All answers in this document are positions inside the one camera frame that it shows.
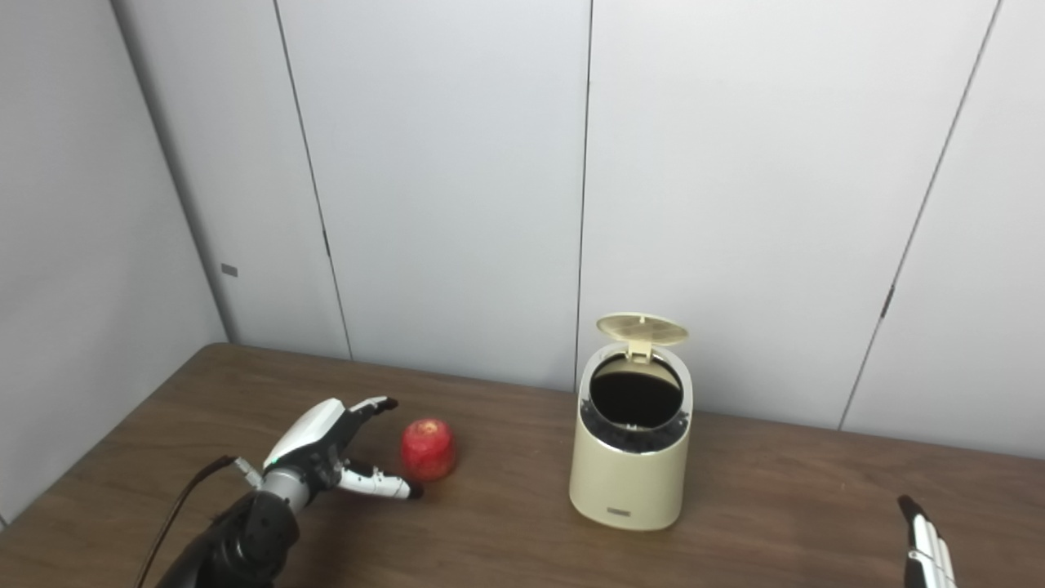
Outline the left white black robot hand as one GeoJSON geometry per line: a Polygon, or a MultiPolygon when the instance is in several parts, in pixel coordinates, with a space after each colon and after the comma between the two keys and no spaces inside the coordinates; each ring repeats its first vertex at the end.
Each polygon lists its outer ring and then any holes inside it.
{"type": "Polygon", "coordinates": [[[373,397],[346,407],[340,399],[318,403],[291,425],[264,463],[259,491],[300,511],[320,492],[342,490],[399,500],[423,496],[420,483],[389,475],[358,458],[344,458],[351,440],[371,417],[397,407],[396,399],[373,397]]]}

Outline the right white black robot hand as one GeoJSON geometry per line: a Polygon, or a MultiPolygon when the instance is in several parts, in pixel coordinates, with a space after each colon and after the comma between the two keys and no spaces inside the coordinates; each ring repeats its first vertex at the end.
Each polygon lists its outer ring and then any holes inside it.
{"type": "Polygon", "coordinates": [[[926,511],[910,496],[898,498],[908,526],[904,587],[957,587],[950,548],[926,511]]]}

